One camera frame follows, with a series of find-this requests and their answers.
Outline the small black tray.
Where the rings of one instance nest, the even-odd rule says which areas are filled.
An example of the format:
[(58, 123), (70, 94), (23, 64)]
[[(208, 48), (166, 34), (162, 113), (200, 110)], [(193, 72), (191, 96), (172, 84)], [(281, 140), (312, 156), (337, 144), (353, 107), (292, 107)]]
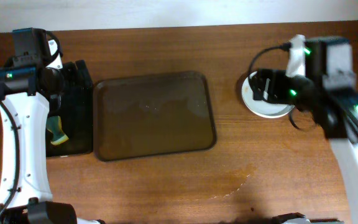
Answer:
[(91, 117), (60, 116), (62, 128), (69, 140), (54, 146), (52, 133), (46, 129), (47, 157), (74, 156), (89, 154), (93, 150), (93, 115)]

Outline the dark object at bottom edge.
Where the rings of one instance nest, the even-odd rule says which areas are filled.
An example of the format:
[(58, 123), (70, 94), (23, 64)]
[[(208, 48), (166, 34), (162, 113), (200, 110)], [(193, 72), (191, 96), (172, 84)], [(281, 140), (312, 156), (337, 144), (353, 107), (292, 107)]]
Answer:
[(337, 219), (310, 220), (301, 213), (287, 213), (272, 218), (274, 224), (344, 224)]

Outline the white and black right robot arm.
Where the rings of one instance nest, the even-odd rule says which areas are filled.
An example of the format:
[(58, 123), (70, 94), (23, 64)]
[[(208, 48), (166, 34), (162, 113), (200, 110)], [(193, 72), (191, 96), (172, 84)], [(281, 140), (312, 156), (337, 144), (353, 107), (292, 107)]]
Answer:
[(284, 70), (260, 69), (249, 74), (248, 82), (257, 99), (312, 114), (339, 164), (352, 222), (358, 223), (358, 92), (339, 82), (329, 89)]

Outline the large brown tray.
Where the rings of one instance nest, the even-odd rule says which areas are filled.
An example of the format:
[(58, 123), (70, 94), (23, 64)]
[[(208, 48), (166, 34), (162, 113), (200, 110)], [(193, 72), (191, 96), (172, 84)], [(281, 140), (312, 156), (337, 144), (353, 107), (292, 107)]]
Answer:
[(205, 75), (197, 71), (101, 80), (93, 89), (100, 161), (209, 150), (217, 142)]

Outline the yellow green sponge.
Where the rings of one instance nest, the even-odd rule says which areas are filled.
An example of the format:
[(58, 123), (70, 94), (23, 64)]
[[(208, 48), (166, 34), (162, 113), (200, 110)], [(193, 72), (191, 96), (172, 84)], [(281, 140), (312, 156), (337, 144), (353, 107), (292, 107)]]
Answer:
[(69, 140), (62, 128), (62, 119), (60, 116), (51, 116), (47, 119), (46, 128), (52, 133), (52, 145), (57, 146)]

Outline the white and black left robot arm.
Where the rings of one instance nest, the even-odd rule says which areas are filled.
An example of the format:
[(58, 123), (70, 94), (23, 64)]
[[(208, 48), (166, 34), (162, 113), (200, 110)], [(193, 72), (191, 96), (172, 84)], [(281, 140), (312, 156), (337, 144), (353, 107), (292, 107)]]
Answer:
[(64, 93), (71, 80), (91, 86), (85, 61), (0, 69), (0, 223), (85, 223), (72, 205), (53, 201), (47, 177), (50, 98)]

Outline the light green top plate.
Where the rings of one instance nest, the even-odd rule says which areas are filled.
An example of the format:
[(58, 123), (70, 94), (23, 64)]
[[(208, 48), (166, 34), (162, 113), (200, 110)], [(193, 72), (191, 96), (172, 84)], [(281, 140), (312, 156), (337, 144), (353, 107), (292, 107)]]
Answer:
[(251, 88), (249, 79), (254, 78), (257, 75), (257, 71), (254, 71), (247, 77), (241, 84), (241, 98), (248, 110), (253, 114), (267, 119), (277, 119), (288, 115), (295, 107), (288, 104), (273, 104), (268, 103), (268, 97), (273, 95), (273, 81), (266, 79), (265, 87), (262, 90), (262, 99), (257, 100), (254, 98), (254, 92)]

